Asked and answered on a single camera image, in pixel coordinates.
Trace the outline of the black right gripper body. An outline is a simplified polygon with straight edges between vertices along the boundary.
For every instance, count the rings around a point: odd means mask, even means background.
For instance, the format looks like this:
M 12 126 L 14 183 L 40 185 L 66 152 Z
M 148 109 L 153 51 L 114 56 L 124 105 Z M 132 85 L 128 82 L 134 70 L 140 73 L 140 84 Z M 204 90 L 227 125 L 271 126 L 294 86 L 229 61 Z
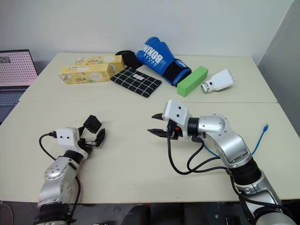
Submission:
M 166 138 L 171 140 L 178 140 L 179 137 L 182 137 L 182 130 L 173 120 L 169 120 L 167 123 Z

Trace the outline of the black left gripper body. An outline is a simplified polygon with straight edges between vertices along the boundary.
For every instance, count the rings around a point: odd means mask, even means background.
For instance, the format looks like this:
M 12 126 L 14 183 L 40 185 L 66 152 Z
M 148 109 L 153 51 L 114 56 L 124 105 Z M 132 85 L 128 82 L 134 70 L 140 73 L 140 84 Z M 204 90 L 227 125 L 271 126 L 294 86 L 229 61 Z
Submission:
M 85 138 L 80 138 L 78 141 L 78 146 L 85 152 L 90 153 L 93 148 L 96 148 L 98 146 L 98 144 L 96 142 L 86 141 Z

